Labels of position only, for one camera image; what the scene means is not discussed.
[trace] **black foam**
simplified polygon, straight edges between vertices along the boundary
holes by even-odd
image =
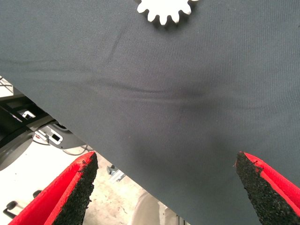
[[[82,225],[90,195],[94,189],[92,184],[98,169],[97,156],[91,156],[91,162],[83,169],[82,177],[70,194],[60,214],[56,217],[54,225]]]
[[[291,206],[260,176],[262,169],[243,152],[238,153],[236,170],[263,225],[300,225]]]

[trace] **dark gray fabric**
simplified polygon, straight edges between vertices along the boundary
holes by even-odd
[[[243,150],[300,186],[300,1],[0,1],[0,74],[192,225],[256,225]]]

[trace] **white plastic part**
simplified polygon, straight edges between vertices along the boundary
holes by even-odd
[[[188,0],[142,0],[137,7],[139,13],[149,10],[148,21],[152,22],[155,17],[159,16],[161,25],[165,25],[167,17],[170,15],[175,23],[179,22],[179,11],[182,10],[185,14],[191,14],[191,7]]]

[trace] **red foam pad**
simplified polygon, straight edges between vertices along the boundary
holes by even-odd
[[[248,153],[244,154],[255,166],[262,168],[260,176],[286,200],[295,213],[300,217],[300,188],[291,183],[287,178],[282,176],[258,157]]]
[[[9,225],[51,225],[67,202],[94,152],[78,157],[46,187]]]

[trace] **white gear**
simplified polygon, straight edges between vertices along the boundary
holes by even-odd
[[[182,10],[185,14],[191,14],[191,7],[188,5],[188,0],[142,0],[137,7],[139,13],[149,10],[148,21],[152,22],[157,15],[161,25],[165,25],[167,17],[170,15],[175,23],[179,22],[179,11]]]

